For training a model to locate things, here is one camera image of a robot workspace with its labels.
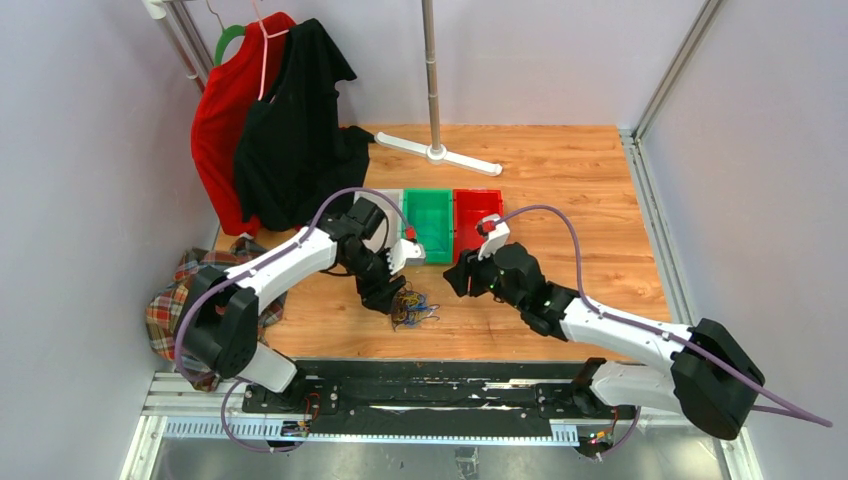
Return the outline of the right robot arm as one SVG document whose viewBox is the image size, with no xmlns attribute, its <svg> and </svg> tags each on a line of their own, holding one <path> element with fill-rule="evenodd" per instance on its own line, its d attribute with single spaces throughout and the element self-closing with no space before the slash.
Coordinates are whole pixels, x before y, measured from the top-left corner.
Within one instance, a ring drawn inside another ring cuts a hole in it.
<svg viewBox="0 0 848 480">
<path fill-rule="evenodd" d="M 571 390 L 574 408 L 595 417 L 627 405 L 683 415 L 704 433 L 738 437 L 765 377 L 728 329 L 703 318 L 695 326 L 658 322 L 610 308 L 549 281 L 519 243 L 480 258 L 463 251 L 443 273 L 459 297 L 490 294 L 514 308 L 533 332 L 600 346 L 629 358 L 593 360 Z"/>
</svg>

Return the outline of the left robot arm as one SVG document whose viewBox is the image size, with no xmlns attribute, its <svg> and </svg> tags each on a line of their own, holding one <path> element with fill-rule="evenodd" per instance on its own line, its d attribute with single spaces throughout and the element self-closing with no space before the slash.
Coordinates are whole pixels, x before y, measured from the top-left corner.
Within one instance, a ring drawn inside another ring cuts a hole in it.
<svg viewBox="0 0 848 480">
<path fill-rule="evenodd" d="M 273 301 L 313 274 L 344 267 L 356 282 L 362 305 L 388 314 L 405 284 L 402 270 L 426 258 L 415 232 L 372 251 L 366 246 L 384 222 L 384 211 L 367 198 L 343 214 L 319 213 L 282 245 L 244 264 L 204 267 L 193 281 L 178 322 L 175 360 L 191 355 L 221 379 L 237 378 L 268 390 L 283 413 L 298 411 L 306 386 L 293 360 L 259 341 L 259 316 Z"/>
</svg>

